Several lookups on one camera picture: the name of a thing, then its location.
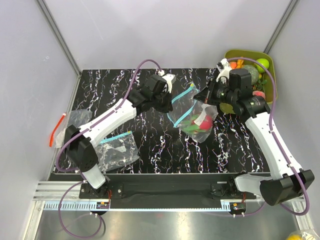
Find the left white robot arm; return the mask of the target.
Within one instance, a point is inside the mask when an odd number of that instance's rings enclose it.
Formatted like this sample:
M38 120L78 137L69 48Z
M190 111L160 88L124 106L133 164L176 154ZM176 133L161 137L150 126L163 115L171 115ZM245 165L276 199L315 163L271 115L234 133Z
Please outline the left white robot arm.
M130 89L125 97L94 120L75 127L70 125L64 135L64 154L75 164L97 198L108 193L106 178L99 170L95 151L98 144L111 132L151 108L168 113L172 107L174 74L151 75L141 86Z

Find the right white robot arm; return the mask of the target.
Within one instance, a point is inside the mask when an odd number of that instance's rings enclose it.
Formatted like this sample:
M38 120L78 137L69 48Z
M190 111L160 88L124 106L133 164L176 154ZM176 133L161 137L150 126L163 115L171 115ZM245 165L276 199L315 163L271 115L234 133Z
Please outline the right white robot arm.
M249 87L236 89L220 82L209 82L194 99L204 104L232 105L257 141L270 170L270 177L240 173L227 185L228 195L239 198L244 192L261 196L268 205L282 204L304 196L310 204L307 189L314 181L311 170L304 170L281 138L272 110L262 96L253 95Z

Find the red dragon fruit toy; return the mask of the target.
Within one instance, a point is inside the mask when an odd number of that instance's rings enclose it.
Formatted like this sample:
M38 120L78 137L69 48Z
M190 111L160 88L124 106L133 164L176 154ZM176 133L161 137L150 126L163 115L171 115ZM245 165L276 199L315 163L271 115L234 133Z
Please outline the red dragon fruit toy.
M213 118L209 115L201 117L200 120L197 118L200 115L194 115L188 120L182 121L182 131L190 134L204 133L212 129Z

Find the clear bag teal zipper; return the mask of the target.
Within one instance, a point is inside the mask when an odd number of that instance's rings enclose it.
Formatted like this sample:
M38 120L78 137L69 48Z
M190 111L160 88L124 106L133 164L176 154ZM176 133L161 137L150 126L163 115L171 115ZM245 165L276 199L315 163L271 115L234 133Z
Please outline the clear bag teal zipper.
M211 134L218 109L194 99L198 93L195 84L191 83L185 91L172 99L173 110L167 117L174 128L184 132L193 141L202 143Z

